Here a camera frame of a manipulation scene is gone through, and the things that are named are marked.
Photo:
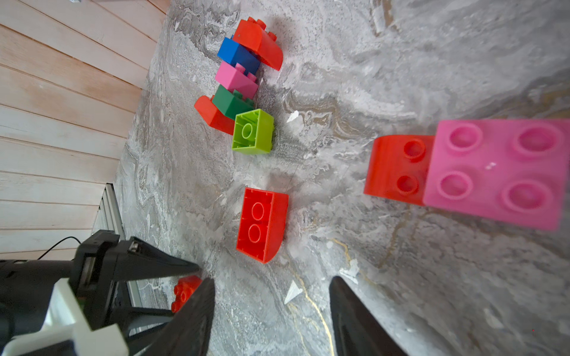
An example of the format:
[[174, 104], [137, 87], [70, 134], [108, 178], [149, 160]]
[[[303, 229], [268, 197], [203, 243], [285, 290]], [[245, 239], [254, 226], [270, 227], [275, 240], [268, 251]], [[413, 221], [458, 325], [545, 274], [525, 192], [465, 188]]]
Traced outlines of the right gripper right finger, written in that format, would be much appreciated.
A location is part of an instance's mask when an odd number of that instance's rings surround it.
[[329, 292], [338, 355], [406, 356], [341, 277], [331, 280]]

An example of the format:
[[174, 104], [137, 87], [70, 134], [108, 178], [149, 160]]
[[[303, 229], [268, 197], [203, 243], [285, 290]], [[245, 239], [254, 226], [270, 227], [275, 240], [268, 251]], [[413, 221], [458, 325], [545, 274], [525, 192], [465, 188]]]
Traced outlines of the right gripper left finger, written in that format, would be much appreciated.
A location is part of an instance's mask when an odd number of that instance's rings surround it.
[[207, 355], [215, 315], [215, 281], [206, 278], [142, 355]]

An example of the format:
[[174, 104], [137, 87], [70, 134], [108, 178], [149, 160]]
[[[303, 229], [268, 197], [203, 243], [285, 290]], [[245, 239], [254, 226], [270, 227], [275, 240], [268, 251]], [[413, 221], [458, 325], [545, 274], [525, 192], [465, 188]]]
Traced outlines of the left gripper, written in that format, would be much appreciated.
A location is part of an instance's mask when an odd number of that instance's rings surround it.
[[199, 265], [137, 237], [99, 230], [80, 244], [70, 286], [92, 329], [117, 324], [128, 345], [150, 345], [174, 317], [170, 309], [133, 307], [126, 281], [197, 274]]

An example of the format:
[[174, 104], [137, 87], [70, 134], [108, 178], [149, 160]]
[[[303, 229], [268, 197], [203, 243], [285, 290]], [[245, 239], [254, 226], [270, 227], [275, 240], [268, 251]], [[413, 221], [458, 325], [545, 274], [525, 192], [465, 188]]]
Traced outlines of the long red lego brick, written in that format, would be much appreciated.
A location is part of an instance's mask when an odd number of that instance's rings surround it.
[[374, 140], [364, 193], [423, 206], [435, 137], [389, 135]]

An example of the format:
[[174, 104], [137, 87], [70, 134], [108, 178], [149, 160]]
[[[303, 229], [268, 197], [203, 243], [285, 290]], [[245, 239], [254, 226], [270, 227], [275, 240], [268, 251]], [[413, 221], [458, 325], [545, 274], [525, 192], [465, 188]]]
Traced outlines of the small red curved brick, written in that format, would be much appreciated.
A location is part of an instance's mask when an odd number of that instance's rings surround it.
[[212, 98], [201, 96], [194, 104], [194, 108], [209, 127], [233, 135], [235, 121], [226, 117], [212, 102]]

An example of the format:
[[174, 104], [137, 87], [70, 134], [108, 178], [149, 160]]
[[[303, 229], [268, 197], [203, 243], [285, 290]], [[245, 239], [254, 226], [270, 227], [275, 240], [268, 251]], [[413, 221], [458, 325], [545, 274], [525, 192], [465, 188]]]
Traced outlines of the lime green lego brick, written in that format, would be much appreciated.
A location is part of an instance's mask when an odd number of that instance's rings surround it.
[[273, 148], [275, 120], [267, 112], [256, 109], [235, 118], [232, 150], [242, 154], [268, 154]]

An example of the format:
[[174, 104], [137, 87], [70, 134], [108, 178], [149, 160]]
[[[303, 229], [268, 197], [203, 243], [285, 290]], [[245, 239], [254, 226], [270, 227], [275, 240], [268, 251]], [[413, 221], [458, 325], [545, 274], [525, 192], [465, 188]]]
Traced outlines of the pink lego brick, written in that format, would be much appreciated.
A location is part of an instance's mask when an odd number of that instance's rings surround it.
[[231, 65], [228, 62], [221, 62], [215, 80], [230, 92], [237, 90], [243, 97], [249, 99], [254, 99], [259, 88], [256, 75], [247, 72], [239, 63]]
[[426, 206], [546, 231], [569, 178], [569, 120], [439, 122]]

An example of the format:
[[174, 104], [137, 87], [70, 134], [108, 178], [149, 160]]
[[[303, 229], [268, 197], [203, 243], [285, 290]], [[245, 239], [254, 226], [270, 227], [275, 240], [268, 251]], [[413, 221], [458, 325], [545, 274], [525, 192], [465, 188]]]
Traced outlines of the blue lego brick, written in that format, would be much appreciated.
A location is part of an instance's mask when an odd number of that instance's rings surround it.
[[243, 45], [233, 39], [225, 38], [218, 51], [218, 57], [232, 66], [242, 65], [247, 73], [256, 75], [261, 62], [250, 53]]

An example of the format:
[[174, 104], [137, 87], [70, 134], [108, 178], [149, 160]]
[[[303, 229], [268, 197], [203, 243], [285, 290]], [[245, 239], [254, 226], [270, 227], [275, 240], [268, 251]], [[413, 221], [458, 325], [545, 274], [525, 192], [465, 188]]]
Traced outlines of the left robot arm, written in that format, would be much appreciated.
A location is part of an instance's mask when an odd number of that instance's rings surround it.
[[129, 281], [193, 275], [199, 265], [173, 257], [137, 238], [99, 230], [73, 260], [1, 260], [1, 345], [41, 329], [54, 285], [68, 279], [93, 330], [119, 326], [130, 355], [149, 346], [174, 316], [168, 309], [135, 307]]

